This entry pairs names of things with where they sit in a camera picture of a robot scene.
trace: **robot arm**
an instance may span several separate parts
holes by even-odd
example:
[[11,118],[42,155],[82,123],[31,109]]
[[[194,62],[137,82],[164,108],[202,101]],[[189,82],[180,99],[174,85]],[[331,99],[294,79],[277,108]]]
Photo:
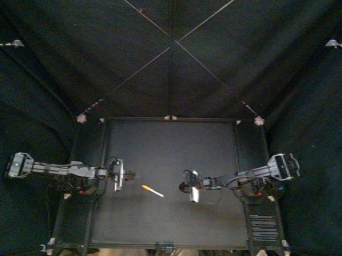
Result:
[[65,179],[71,187],[79,184],[89,184],[93,181],[113,178],[115,183],[115,191],[122,190],[126,171],[123,168],[123,160],[117,159],[111,168],[90,167],[82,162],[73,161],[70,164],[58,165],[42,163],[34,160],[27,153],[17,153],[9,164],[9,178],[23,179],[31,174],[45,174]]
[[272,157],[266,166],[244,171],[236,177],[224,175],[218,177],[200,178],[197,171],[186,170],[186,181],[180,185],[180,190],[190,193],[190,201],[200,201],[200,189],[218,190],[238,182],[238,185],[253,183],[257,180],[288,181],[300,177],[300,164],[293,154],[277,154]]

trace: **black fabric enclosure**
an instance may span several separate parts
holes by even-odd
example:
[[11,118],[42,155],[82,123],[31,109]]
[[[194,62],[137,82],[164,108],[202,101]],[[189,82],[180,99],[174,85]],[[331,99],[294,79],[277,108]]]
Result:
[[[2,1],[2,174],[17,152],[70,161],[81,114],[261,116],[303,167],[281,199],[294,255],[342,255],[341,17],[340,0]],[[0,255],[37,255],[59,194],[0,177]]]

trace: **ceiling fabric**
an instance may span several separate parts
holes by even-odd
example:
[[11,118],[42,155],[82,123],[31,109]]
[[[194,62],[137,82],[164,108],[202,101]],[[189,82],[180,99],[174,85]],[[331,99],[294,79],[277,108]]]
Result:
[[341,1],[3,1],[75,115],[266,117]]

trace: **black curtain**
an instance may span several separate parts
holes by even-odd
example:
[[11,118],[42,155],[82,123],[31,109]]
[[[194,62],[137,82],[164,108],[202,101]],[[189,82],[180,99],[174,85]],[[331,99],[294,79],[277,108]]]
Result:
[[[2,16],[0,27],[2,43],[21,39]],[[39,244],[51,237],[59,194],[49,190],[46,178],[6,180],[3,175],[17,152],[39,161],[69,162],[75,122],[29,48],[0,47],[0,84],[0,255],[39,255]]]
[[280,100],[270,116],[272,151],[294,153],[303,167],[281,200],[288,239],[297,255],[342,255],[341,48],[321,50]]

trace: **orange object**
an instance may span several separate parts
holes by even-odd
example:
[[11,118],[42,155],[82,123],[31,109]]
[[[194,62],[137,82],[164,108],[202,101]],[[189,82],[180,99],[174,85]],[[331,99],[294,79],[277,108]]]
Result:
[[158,196],[165,197],[165,195],[164,195],[164,194],[161,194],[160,192],[157,192],[157,191],[156,191],[154,189],[152,189],[149,186],[142,185],[142,187],[144,187],[144,189],[146,189],[148,191],[150,191],[150,192],[156,193]]

